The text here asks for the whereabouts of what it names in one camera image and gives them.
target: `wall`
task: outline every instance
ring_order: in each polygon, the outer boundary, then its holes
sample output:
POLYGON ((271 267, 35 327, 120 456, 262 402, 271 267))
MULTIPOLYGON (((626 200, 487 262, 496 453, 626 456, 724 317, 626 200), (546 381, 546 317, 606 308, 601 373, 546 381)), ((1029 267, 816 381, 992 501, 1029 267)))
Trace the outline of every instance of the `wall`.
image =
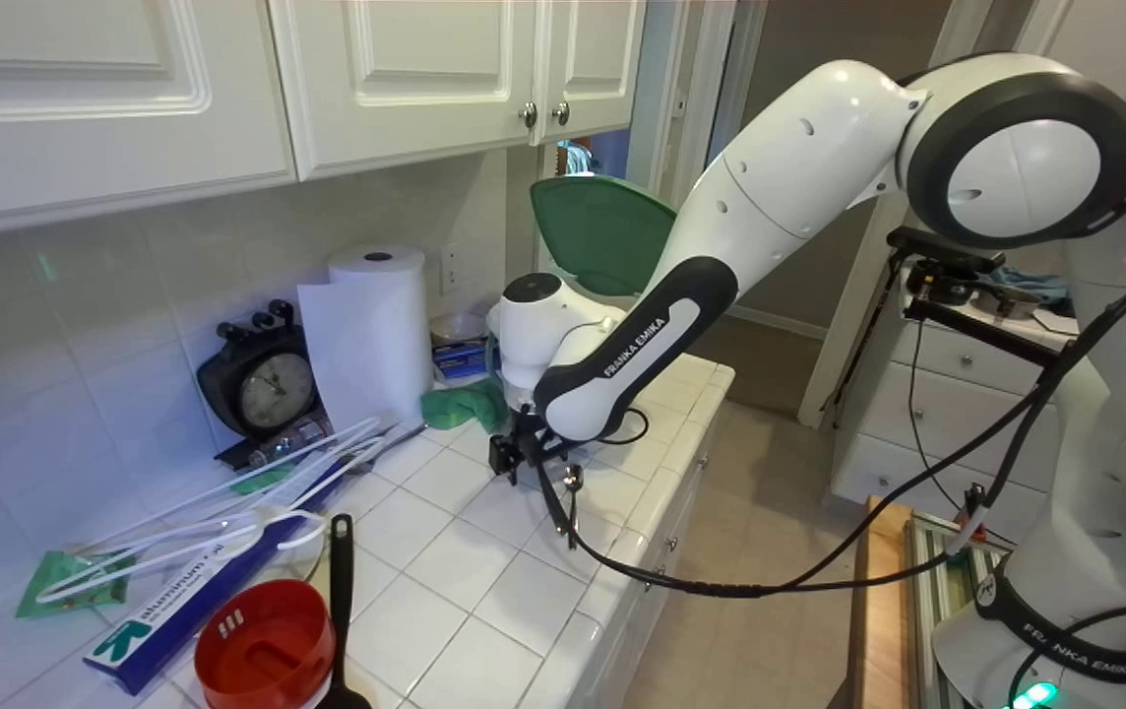
MULTIPOLYGON (((748 117, 827 61, 863 61, 887 75, 926 67, 950 0, 766 0, 758 53, 748 83, 748 117)), ((821 334, 849 271, 869 208, 842 213, 819 242, 744 296, 744 312, 821 334)))
POLYGON ((0 604, 44 548, 169 503, 233 436, 194 371, 337 251, 434 251, 434 317, 502 283, 509 157, 456 157, 0 235, 0 604))
POLYGON ((540 267, 540 235, 531 217, 529 186, 542 179, 552 149, 509 149, 509 275, 540 267))

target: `clock face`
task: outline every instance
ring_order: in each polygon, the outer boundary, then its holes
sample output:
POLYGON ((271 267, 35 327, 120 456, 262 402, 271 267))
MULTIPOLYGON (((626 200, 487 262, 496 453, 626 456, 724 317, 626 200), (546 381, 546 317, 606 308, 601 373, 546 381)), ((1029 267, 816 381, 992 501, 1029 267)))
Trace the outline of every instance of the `clock face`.
POLYGON ((282 430, 311 409, 313 379, 304 356, 281 352, 260 359, 240 388, 240 413, 253 430, 282 430))

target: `cabinet door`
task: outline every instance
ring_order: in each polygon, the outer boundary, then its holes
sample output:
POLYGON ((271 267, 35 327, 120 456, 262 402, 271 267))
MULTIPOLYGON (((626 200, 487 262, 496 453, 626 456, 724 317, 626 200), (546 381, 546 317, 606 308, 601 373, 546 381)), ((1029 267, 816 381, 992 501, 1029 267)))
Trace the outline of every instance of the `cabinet door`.
MULTIPOLYGON (((912 472, 921 472, 921 461, 912 451, 887 446, 878 436, 854 436, 854 446, 846 451, 830 490, 833 490, 833 497, 867 503, 869 497, 888 497, 912 472)), ((964 490, 974 490, 974 484, 989 490, 992 472, 950 465, 935 480, 960 503, 964 490)), ((926 511, 926 516, 942 516, 942 522, 955 516, 955 507, 950 507, 950 501, 930 480, 911 490, 901 497, 901 503, 912 511, 926 511)), ((1042 516, 1046 516, 1046 491, 1010 480, 1005 490, 1000 503, 989 511, 989 528, 1006 536, 1006 539, 1023 539, 1042 516)))
POLYGON ((630 126, 645 0, 546 0, 536 141, 630 126))
POLYGON ((0 228, 292 179, 253 0, 0 0, 0 228))
POLYGON ((271 0, 300 179, 529 141, 536 6, 271 0))

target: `red cup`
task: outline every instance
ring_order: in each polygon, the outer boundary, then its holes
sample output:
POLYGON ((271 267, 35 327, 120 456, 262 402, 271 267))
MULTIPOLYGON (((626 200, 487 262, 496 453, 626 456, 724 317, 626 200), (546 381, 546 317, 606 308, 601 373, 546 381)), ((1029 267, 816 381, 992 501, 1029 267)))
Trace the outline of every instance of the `red cup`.
POLYGON ((336 635, 311 585, 277 578, 227 600, 197 644, 207 709, 300 709, 327 681, 336 635))

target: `black clock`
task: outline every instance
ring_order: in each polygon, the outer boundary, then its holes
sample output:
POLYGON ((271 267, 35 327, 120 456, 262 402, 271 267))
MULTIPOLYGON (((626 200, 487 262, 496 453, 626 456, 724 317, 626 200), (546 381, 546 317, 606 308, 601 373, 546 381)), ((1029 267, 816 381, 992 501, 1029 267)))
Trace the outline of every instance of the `black clock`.
POLYGON ((223 346, 199 364, 197 381, 227 430, 262 443, 319 405, 292 302, 271 301, 246 327, 222 322, 218 334, 223 346))

